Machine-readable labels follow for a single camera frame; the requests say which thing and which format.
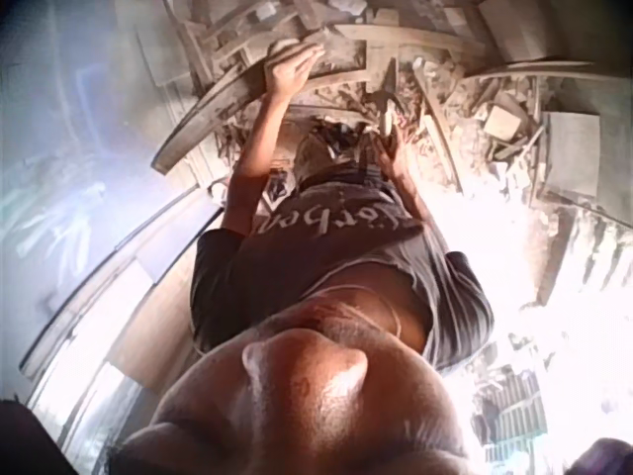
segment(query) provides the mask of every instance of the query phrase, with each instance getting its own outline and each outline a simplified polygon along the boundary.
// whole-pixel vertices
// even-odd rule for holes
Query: wood scrap
[[[366,82],[370,77],[371,75],[367,69],[335,72],[309,79],[301,92],[312,91],[313,89],[319,89],[320,87],[338,86],[348,82]]]
[[[486,86],[486,89],[484,89],[484,92],[482,92],[482,95],[479,97],[477,102],[473,105],[473,108],[471,109],[471,114],[476,114],[484,104],[492,101],[495,96],[497,96],[500,88],[501,81],[496,78],[492,79]]]
[[[374,25],[397,27],[400,24],[400,14],[398,10],[381,8],[376,12],[372,23]],[[368,41],[365,57],[367,70],[371,74],[371,78],[365,85],[365,90],[371,93],[383,86],[385,74],[387,74],[392,58],[396,59],[396,71],[399,70],[398,45],[385,45],[380,41]]]
[[[430,88],[426,85],[426,81],[424,79],[422,68],[419,67],[413,70],[413,75],[419,85],[422,94],[426,98],[428,106],[430,107],[431,114],[433,116],[433,120],[438,129],[438,139],[443,143],[442,148],[447,150],[446,159],[448,161],[448,166],[445,166],[445,169],[450,169],[449,178],[455,182],[457,187],[457,191],[460,193],[464,193],[464,187],[462,185],[462,179],[460,178],[460,174],[458,172],[457,166],[462,166],[461,163],[461,154],[459,152],[459,148],[454,145],[450,139],[451,137],[451,129],[448,125],[448,121],[446,120],[446,116],[444,115],[444,110],[442,109],[437,96],[430,90]]]
[[[297,9],[294,7],[285,7],[280,9],[271,18],[264,20],[263,22],[254,25],[248,32],[240,35],[236,35],[235,38],[212,55],[213,62],[220,62],[227,59],[232,54],[235,54],[238,50],[246,47],[250,42],[258,39],[263,34],[273,31],[275,28],[289,22],[297,16]]]
[[[269,0],[256,0],[253,3],[245,3],[243,5],[240,5],[236,9],[226,14],[219,21],[217,21],[205,35],[202,35],[200,37],[200,42],[203,45],[208,45],[212,43],[213,40],[216,39],[220,33],[234,30],[237,24],[244,17],[250,15],[268,1]]]
[[[612,82],[630,80],[625,72],[605,72],[592,64],[586,66],[557,66],[551,65],[550,61],[540,61],[537,65],[530,64],[520,67],[496,67],[480,73],[471,74],[467,76],[466,79],[490,79],[510,76],[567,77],[570,79]]]
[[[189,31],[186,25],[180,23],[174,15],[173,10],[171,9],[171,5],[169,4],[169,0],[163,0],[163,5],[165,11],[167,12],[167,16],[171,21],[172,25],[176,29],[176,33],[178,34],[178,38],[182,43],[183,48],[185,49],[185,54],[187,55],[187,59],[191,64],[192,68],[196,72],[198,80],[200,81],[200,86],[204,91],[207,91],[211,84],[213,83],[213,76],[211,71],[209,70],[209,66],[200,50],[200,46],[198,45],[198,41],[194,37],[194,35]]]
[[[445,33],[381,25],[334,25],[334,27],[346,38],[354,41],[382,41],[386,45],[441,48],[475,56],[486,54],[486,47],[483,44]]]
[[[347,109],[339,109],[335,107],[316,107],[316,106],[302,106],[302,105],[290,105],[286,112],[285,119],[304,119],[307,117],[317,117],[320,119],[332,118],[336,122],[347,124],[349,126],[356,126],[357,124],[371,124],[372,121],[366,118],[363,114],[350,111]]]
[[[495,153],[494,159],[496,161],[507,160],[511,156],[513,156],[515,153],[519,153],[520,151],[522,151],[523,148],[525,147],[526,143],[527,143],[527,137],[519,139],[518,141],[516,141],[512,145],[507,146],[506,148],[504,148],[502,151],[498,151],[497,153]]]
[[[484,125],[484,132],[500,141],[511,141],[519,127],[521,119],[507,112],[499,106],[493,106],[488,120]]]
[[[301,23],[308,31],[318,30],[321,27],[320,19],[315,12],[312,0],[293,0],[297,11],[299,12],[299,18]]]

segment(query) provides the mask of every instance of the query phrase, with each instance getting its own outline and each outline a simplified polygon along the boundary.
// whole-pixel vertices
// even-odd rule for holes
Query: fingers
[[[299,43],[291,47],[284,48],[277,55],[269,60],[270,65],[285,63],[289,67],[299,67],[304,61],[311,58],[313,54],[323,51],[322,45]]]
[[[304,75],[304,74],[310,74],[310,71],[312,70],[312,68],[315,66],[315,64],[317,63],[317,61],[319,59],[321,59],[321,57],[325,54],[325,50],[318,50],[317,52],[313,53],[312,56],[310,56],[308,59],[306,59],[298,68],[297,68],[297,73],[300,75]]]

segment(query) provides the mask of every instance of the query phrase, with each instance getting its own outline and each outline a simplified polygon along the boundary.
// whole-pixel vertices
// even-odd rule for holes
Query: gray t-shirt
[[[410,277],[432,316],[422,356],[437,370],[486,344],[493,314],[466,256],[444,254],[432,228],[389,194],[331,181],[284,200],[249,237],[229,230],[200,237],[191,293],[196,343],[209,350],[366,262]]]

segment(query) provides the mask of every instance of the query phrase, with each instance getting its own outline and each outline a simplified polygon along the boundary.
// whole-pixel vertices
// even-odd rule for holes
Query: lumber
[[[400,24],[398,10],[381,8],[376,12],[374,25],[397,27]],[[385,74],[389,68],[392,57],[396,59],[396,71],[398,68],[398,45],[385,45],[380,41],[368,41],[366,50],[367,70],[371,74],[365,85],[368,93],[379,90],[383,86]]]
[[[222,125],[238,111],[259,99],[266,92],[264,78],[264,60],[256,62],[239,74],[235,81],[227,85],[215,96],[201,99],[195,111],[187,114],[186,121],[176,129],[162,145],[152,168],[166,174],[178,161],[200,143],[216,127]],[[350,72],[338,72],[309,79],[304,91],[319,87],[343,84],[346,82],[366,81],[369,74],[365,69]]]
[[[459,176],[456,164],[456,161],[459,160],[461,166],[461,154],[458,147],[455,146],[450,140],[451,128],[448,125],[446,116],[444,115],[442,105],[439,103],[439,99],[437,98],[435,93],[431,91],[431,89],[426,85],[422,68],[419,67],[417,69],[414,69],[413,75],[415,76],[415,80],[417,81],[422,94],[426,98],[428,107],[431,110],[433,120],[435,121],[435,125],[437,126],[437,129],[439,131],[439,140],[443,143],[442,148],[447,150],[446,158],[448,160],[448,166],[445,166],[445,169],[451,170],[450,178],[455,182],[455,185],[457,186],[457,191],[459,191],[460,193],[464,193],[464,187],[462,185],[462,180]]]
[[[284,23],[289,22],[296,16],[297,9],[294,7],[285,7],[280,9],[279,12],[271,18],[254,25],[247,33],[237,35],[233,40],[226,43],[226,45],[222,46],[213,53],[211,60],[214,62],[220,62],[227,59],[229,56],[246,47],[250,42],[256,40],[258,37],[274,30],[276,27],[279,27]]]
[[[415,28],[382,25],[334,25],[346,38],[354,41],[378,41],[387,45],[415,45],[449,49],[476,56],[486,54],[486,47],[475,40]]]
[[[217,38],[221,32],[234,30],[242,18],[250,15],[268,1],[270,0],[257,0],[253,3],[240,5],[219,19],[205,35],[200,37],[200,42],[203,45],[207,45]]]
[[[293,3],[297,7],[301,23],[304,24],[307,30],[318,30],[321,27],[320,19],[317,12],[315,12],[312,0],[293,0]]]
[[[350,111],[348,109],[339,109],[335,107],[317,107],[292,104],[288,107],[285,118],[295,119],[305,117],[331,117],[332,119],[345,124],[372,123],[371,120],[357,111]]]
[[[484,72],[472,74],[467,76],[466,79],[490,79],[510,76],[566,77],[570,79],[612,82],[629,80],[626,73],[605,72],[590,64],[586,66],[558,66],[550,65],[547,61],[539,62],[537,65],[496,67]]]
[[[493,106],[484,126],[484,132],[500,141],[510,142],[519,127],[521,127],[520,118],[510,114],[506,109]]]
[[[189,28],[186,25],[180,23],[174,12],[171,9],[171,5],[169,4],[169,0],[163,0],[163,5],[165,10],[167,11],[167,16],[169,20],[173,24],[176,29],[176,33],[178,34],[178,38],[180,39],[183,48],[185,49],[185,54],[187,55],[187,59],[189,59],[189,63],[191,67],[196,72],[198,76],[198,80],[200,81],[200,86],[204,91],[207,91],[213,82],[213,76],[211,71],[209,70],[209,66],[205,61],[205,58],[200,50],[200,46],[196,41],[196,38],[191,33]]]
[[[358,69],[356,71],[348,72],[334,72],[332,74],[326,74],[324,76],[317,76],[309,79],[302,92],[312,91],[313,89],[319,89],[321,87],[338,86],[339,84],[345,84],[348,82],[366,82],[370,78],[369,71],[367,69]]]

